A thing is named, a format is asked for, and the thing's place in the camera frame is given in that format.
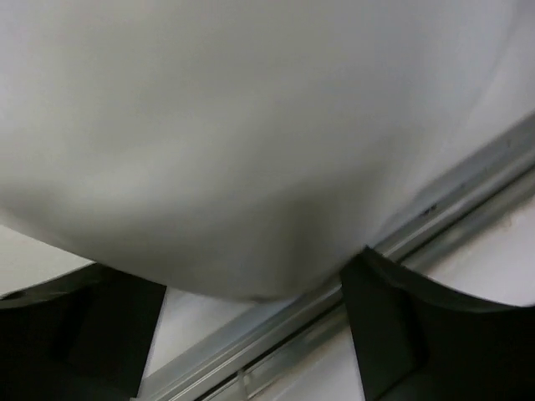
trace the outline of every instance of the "white wall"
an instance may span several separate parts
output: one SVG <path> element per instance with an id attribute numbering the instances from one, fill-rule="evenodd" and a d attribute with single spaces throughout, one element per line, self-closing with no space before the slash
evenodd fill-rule
<path id="1" fill-rule="evenodd" d="M 89 261 L 0 226 L 0 296 L 62 276 Z"/>

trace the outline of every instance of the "metal track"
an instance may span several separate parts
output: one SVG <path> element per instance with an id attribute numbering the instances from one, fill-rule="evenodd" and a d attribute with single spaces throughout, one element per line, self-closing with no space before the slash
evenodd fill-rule
<path id="1" fill-rule="evenodd" d="M 535 193 L 535 117 L 505 133 L 434 187 L 436 190 L 424 193 L 424 200 L 416 200 L 419 214 L 375 244 L 383 255 L 418 271 Z M 347 327 L 344 309 L 337 308 L 341 298 L 340 285 L 334 279 L 288 306 L 275 306 L 280 312 L 260 325 L 256 321 L 254 326 L 253 318 L 258 319 L 270 307 L 253 309 L 252 314 L 238 318 L 147 378 L 141 399 L 242 400 L 247 399 L 244 389 L 247 397 L 252 397 L 322 341 Z"/>

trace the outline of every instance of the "white cloth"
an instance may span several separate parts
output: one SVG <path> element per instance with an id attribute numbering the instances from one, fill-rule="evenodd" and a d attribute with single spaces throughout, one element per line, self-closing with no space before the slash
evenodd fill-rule
<path id="1" fill-rule="evenodd" d="M 534 2 L 0 8 L 3 222 L 192 292 L 306 291 L 535 109 Z"/>

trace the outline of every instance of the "white fabric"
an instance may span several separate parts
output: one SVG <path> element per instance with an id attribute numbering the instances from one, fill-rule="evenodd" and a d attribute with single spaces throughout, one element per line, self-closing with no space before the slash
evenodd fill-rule
<path id="1" fill-rule="evenodd" d="M 0 8 L 3 222 L 192 292 L 309 289 L 535 109 L 528 1 Z"/>

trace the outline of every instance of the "black plastic piece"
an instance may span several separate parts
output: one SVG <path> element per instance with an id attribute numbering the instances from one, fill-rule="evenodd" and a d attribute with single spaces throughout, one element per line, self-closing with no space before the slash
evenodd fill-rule
<path id="1" fill-rule="evenodd" d="M 535 399 L 535 307 L 466 295 L 369 248 L 341 280 L 367 401 Z"/>
<path id="2" fill-rule="evenodd" d="M 59 281 L 0 300 L 0 400 L 136 397 L 166 288 L 100 265 Z"/>

